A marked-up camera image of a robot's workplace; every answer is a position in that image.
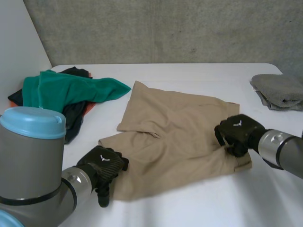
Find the concrete wall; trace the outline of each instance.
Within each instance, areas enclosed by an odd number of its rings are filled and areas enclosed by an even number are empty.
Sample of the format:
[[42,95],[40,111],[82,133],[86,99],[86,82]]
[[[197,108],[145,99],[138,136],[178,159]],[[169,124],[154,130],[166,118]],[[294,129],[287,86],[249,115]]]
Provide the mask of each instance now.
[[302,0],[24,0],[58,64],[267,62],[303,73]]

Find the gray towel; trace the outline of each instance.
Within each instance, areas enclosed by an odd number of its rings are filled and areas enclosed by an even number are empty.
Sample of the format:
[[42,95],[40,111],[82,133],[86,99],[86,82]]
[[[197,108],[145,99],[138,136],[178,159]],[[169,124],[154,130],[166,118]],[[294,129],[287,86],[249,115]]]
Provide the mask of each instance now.
[[269,109],[303,111],[303,85],[295,77],[260,74],[250,84]]

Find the white wall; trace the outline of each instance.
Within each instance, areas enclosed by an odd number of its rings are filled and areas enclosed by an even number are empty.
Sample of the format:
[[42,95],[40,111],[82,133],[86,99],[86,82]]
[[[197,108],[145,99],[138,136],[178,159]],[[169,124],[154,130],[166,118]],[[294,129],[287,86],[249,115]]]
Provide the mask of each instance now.
[[52,66],[22,0],[0,0],[0,114],[23,79]]

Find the black cloth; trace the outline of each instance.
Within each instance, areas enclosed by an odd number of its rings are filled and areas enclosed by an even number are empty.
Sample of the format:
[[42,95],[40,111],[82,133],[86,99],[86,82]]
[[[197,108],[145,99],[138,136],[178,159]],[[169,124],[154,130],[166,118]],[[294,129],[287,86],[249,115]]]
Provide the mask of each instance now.
[[[89,78],[88,71],[84,69],[78,69],[76,67],[66,69],[61,73]],[[9,101],[15,103],[18,106],[23,106],[22,89],[10,95],[8,99]],[[65,116],[66,119],[65,144],[70,143],[78,135],[83,122],[83,114],[87,104],[88,102],[83,101],[79,103],[70,104],[64,107],[62,114]]]

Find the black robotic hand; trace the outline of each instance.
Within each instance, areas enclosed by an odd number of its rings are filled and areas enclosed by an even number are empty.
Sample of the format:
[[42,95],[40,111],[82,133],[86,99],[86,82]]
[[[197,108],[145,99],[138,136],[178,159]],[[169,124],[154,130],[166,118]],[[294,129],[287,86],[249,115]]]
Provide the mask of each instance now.
[[121,153],[102,146],[94,147],[77,163],[77,167],[82,169],[88,169],[87,165],[92,167],[93,172],[90,171],[92,187],[96,189],[101,207],[108,206],[109,184],[121,170],[127,170],[128,163],[128,159],[122,157]]
[[256,144],[254,143],[254,134],[258,135],[259,131],[263,133],[265,130],[257,121],[239,114],[221,121],[220,125],[215,127],[214,132],[221,146],[225,145],[225,141],[230,145],[227,147],[227,151],[231,155],[242,157],[249,148],[258,150],[254,147],[254,144]]

